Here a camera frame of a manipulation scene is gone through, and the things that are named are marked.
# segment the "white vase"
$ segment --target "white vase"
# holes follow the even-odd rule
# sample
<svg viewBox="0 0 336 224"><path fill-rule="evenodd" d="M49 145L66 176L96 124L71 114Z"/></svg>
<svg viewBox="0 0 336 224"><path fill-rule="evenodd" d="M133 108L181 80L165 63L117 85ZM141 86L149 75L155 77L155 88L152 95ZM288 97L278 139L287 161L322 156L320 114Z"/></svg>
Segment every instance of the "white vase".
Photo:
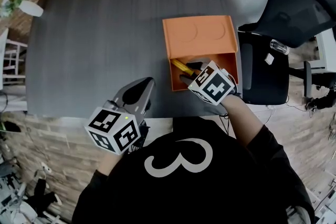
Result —
<svg viewBox="0 0 336 224"><path fill-rule="evenodd" d="M43 13L43 9L39 5L27 0L23 0L21 2L21 4L19 5L19 9L21 9L24 13L35 17L41 17Z"/></svg>

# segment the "white number 3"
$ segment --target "white number 3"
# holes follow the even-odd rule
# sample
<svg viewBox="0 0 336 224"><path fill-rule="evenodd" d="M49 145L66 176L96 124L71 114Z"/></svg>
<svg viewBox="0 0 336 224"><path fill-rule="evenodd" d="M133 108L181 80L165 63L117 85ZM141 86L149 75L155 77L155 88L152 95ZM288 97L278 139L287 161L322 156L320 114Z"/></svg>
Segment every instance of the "white number 3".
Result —
<svg viewBox="0 0 336 224"><path fill-rule="evenodd" d="M211 160L212 160L213 151L212 151L212 147L210 146L210 144L208 142L206 142L202 139L198 139L198 138L188 138L188 139L183 139L183 140L179 140L179 141L190 141L190 142L194 142L194 143L197 143L197 144L201 145L202 148L204 148L204 150L205 150L204 160L200 164L192 164L192 163L188 162L182 156L181 153L179 153L179 155L177 156L177 158L175 159L175 161L172 164L170 164L169 166L167 166L166 168L163 168L163 169L156 169L152 165L153 160L154 160L154 156L149 156L145 160L145 163L144 163L147 173L149 173L153 177L165 177L167 175L170 175L172 172L174 172L180 165L182 165L187 171L189 171L191 173L199 173L209 166L209 164L211 163Z"/></svg>

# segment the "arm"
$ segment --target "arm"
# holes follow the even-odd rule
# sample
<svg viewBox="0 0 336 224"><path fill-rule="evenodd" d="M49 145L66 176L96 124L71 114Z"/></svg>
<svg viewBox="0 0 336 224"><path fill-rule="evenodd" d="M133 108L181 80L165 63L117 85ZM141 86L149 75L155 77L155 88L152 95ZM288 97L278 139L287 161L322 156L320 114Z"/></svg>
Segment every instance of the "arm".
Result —
<svg viewBox="0 0 336 224"><path fill-rule="evenodd" d="M257 164L267 171L272 185L284 210L289 206L300 206L314 218L306 188L290 166L282 145L274 135L254 115L240 98L229 95L222 101L229 114L232 128L239 140L254 156Z"/></svg>
<svg viewBox="0 0 336 224"><path fill-rule="evenodd" d="M108 176L115 165L120 161L123 155L116 155L107 152L99 164L98 171L103 175Z"/></svg>
<svg viewBox="0 0 336 224"><path fill-rule="evenodd" d="M79 196L75 212L72 216L73 224L97 223L97 212L102 210L102 205L99 202L103 201L101 197L104 195L104 186L107 177L121 158L122 155L105 154L90 183Z"/></svg>
<svg viewBox="0 0 336 224"><path fill-rule="evenodd" d="M250 108L237 96L228 95L222 101L231 121L236 138L244 146L260 132L263 124Z"/></svg>

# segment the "orange box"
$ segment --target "orange box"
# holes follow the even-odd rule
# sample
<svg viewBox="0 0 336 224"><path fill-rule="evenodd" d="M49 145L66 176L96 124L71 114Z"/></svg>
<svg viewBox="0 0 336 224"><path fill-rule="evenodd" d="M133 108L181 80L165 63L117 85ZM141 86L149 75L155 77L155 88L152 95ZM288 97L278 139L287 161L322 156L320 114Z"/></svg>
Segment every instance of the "orange box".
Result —
<svg viewBox="0 0 336 224"><path fill-rule="evenodd" d="M238 81L236 52L238 44L230 16L193 16L162 20L167 56L186 64L190 60L209 58L225 68ZM186 90L180 81L184 74L170 63L172 90Z"/></svg>

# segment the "sleeve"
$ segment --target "sleeve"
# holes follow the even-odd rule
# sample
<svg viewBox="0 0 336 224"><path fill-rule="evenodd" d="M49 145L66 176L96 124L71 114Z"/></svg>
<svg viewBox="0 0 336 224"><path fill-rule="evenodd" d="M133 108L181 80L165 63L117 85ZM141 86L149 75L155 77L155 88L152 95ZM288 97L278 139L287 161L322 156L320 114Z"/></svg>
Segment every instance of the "sleeve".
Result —
<svg viewBox="0 0 336 224"><path fill-rule="evenodd" d="M100 195L103 191L107 176L99 171L95 171L89 185L80 194L77 206L72 216L72 223L95 223L97 220L96 214L98 212Z"/></svg>
<svg viewBox="0 0 336 224"><path fill-rule="evenodd" d="M281 194L285 208L300 206L304 208L314 223L314 209L306 188L290 166L283 146L279 145L274 135L263 126L257 136L247 145L256 162L262 165Z"/></svg>

